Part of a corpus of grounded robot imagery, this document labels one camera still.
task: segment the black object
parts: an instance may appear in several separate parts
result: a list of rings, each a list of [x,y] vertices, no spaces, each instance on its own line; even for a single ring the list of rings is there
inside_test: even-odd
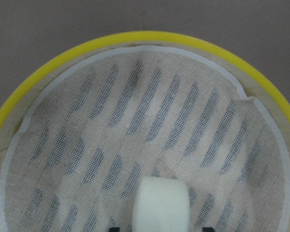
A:
[[[213,227],[203,227],[202,232],[215,232]]]
[[[120,232],[120,228],[119,227],[111,227],[108,232]]]

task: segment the mesh filter bag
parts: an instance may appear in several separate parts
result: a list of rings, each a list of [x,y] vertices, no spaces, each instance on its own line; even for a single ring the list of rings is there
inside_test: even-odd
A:
[[[88,57],[37,97],[1,170],[0,228],[131,232],[142,175],[187,184],[191,232],[287,227],[290,161],[265,107],[217,64],[145,45]]]

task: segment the white plastic piece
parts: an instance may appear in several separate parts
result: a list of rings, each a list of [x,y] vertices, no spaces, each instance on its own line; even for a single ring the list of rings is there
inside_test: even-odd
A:
[[[189,220],[188,188],[183,181],[142,177],[133,207],[133,232],[187,232]]]

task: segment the yellow rim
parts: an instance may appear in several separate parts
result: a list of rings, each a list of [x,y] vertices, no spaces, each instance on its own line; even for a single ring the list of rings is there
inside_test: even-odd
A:
[[[253,68],[250,64],[243,61],[236,55],[216,46],[206,41],[196,39],[190,36],[162,32],[162,31],[133,31],[125,32],[114,35],[109,35],[101,37],[86,43],[83,43],[77,47],[74,47],[61,55],[55,57],[31,76],[29,76],[8,98],[4,105],[0,109],[0,128],[8,117],[9,113],[13,110],[16,104],[23,98],[23,96],[34,87],[40,80],[42,80],[46,75],[51,73],[53,70],[61,66],[62,64],[68,62],[69,60],[78,57],[89,51],[128,42],[136,41],[162,41],[171,42],[176,44],[188,45],[195,47],[206,52],[212,53],[229,63],[235,65],[237,68],[244,71],[250,77],[252,77],[262,88],[264,88],[268,94],[275,100],[277,105],[280,107],[282,112],[285,114],[286,118],[290,123],[290,104],[284,98],[284,96],[278,91],[278,89],[263,76],[258,70]]]

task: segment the gray surface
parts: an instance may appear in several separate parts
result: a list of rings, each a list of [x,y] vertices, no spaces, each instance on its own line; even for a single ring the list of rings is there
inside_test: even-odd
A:
[[[58,54],[103,35],[164,30],[219,45],[261,71],[290,102],[290,1],[0,1],[0,106]]]

